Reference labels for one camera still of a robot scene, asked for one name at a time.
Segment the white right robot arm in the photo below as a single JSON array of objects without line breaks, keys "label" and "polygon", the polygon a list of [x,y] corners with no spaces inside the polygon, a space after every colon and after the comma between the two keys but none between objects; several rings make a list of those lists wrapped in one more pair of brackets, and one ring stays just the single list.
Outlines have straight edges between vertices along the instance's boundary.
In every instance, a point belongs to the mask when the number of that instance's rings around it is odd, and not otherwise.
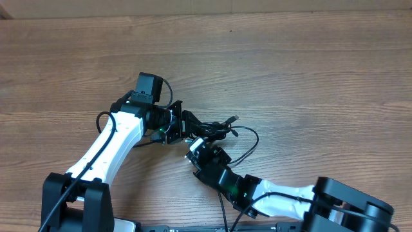
[{"label": "white right robot arm", "polygon": [[315,185],[276,185],[252,175],[242,177],[229,167],[231,158],[217,146],[198,139],[186,154],[194,176],[222,194],[240,216],[288,217],[301,221],[301,231],[397,230],[386,202],[328,177]]}]

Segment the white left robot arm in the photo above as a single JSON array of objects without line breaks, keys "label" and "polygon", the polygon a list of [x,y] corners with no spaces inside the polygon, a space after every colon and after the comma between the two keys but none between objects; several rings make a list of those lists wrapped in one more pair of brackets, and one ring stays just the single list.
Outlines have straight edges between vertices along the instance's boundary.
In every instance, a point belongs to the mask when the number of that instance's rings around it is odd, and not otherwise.
[{"label": "white left robot arm", "polygon": [[136,232],[141,225],[117,218],[110,188],[128,153],[145,136],[155,143],[182,140],[182,102],[157,106],[158,93],[129,91],[111,105],[107,124],[65,174],[50,173],[42,186],[40,231]]}]

